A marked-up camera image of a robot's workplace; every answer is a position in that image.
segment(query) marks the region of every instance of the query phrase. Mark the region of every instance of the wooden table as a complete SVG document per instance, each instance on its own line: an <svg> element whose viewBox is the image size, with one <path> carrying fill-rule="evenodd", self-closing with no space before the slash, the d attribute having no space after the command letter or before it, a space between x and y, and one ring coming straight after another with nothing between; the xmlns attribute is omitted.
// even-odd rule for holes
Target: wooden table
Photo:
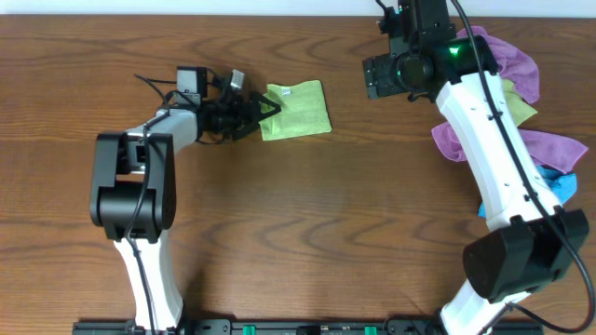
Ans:
<svg viewBox="0 0 596 335"><path fill-rule="evenodd" d="M238 68L261 91L320 79L333 125L177 156L172 261L190 316L384 319L450 301L464 246L487 233L481 198L469 167L430 137L443 122L436 106L367 99L361 61L387 52L375 20L0 17L0 333L135 315L124 263L88 215L94 139L155 112L133 74L171 79L182 64ZM596 148L596 21L473 23L540 67L540 114L523 127ZM595 168L588 153L568 204L592 222ZM581 250L594 275L595 242ZM574 269L524 305L578 324L582 285Z"/></svg>

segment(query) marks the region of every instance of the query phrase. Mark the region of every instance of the light green towel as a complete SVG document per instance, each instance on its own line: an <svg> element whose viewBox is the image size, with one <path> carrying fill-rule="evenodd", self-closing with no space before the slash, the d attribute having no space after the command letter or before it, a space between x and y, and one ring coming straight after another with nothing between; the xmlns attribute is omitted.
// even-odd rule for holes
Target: light green towel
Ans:
<svg viewBox="0 0 596 335"><path fill-rule="evenodd" d="M267 85L265 96L281 106L281 112L261 121L263 141L274 141L332 131L323 86L318 80L293 87ZM262 105L262 112L270 110Z"/></svg>
<svg viewBox="0 0 596 335"><path fill-rule="evenodd" d="M513 116L515 126L521 125L525 120L538 113L529 104L523 101L522 97L513 89L513 82L508 79L503 79L503 91L505 92L505 100L507 106Z"/></svg>

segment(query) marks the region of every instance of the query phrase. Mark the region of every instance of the purple cloth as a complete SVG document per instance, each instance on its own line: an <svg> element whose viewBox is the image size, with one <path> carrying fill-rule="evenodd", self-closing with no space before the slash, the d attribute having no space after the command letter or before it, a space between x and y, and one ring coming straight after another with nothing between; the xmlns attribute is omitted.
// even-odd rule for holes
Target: purple cloth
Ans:
<svg viewBox="0 0 596 335"><path fill-rule="evenodd" d="M499 64L501 77L515 83L513 88L520 94L520 97L528 103L538 101L540 99L540 72L534 60L511 44L490 36L482 27L473 26L472 32L484 37ZM457 37L466 36L466 30L457 33Z"/></svg>
<svg viewBox="0 0 596 335"><path fill-rule="evenodd" d="M535 164L549 166L565 174L571 172L577 160L588 151L584 144L564 136L522 129L520 134ZM432 137L445 158L454 162L467 161L464 149L449 123L434 127Z"/></svg>

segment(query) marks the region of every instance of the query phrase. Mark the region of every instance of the white background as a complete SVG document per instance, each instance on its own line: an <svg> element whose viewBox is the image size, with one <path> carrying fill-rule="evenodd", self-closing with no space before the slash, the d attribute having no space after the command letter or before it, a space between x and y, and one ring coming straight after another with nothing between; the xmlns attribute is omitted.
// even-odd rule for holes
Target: white background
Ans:
<svg viewBox="0 0 596 335"><path fill-rule="evenodd" d="M385 2L397 4L397 0ZM596 18L596 0L460 0L460 3L469 16ZM374 0L0 0L0 13L381 15Z"/></svg>

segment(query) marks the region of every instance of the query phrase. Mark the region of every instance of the blue cloth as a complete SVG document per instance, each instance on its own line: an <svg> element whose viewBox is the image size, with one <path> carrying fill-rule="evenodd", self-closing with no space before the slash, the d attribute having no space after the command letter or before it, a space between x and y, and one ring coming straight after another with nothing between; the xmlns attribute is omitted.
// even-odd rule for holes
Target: blue cloth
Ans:
<svg viewBox="0 0 596 335"><path fill-rule="evenodd" d="M577 192L577 176L575 173L564 175L557 170L537 166L538 172L547 182L552 192L557 195L559 200L564 204ZM484 204L478 210L478 216L486 218L486 210Z"/></svg>

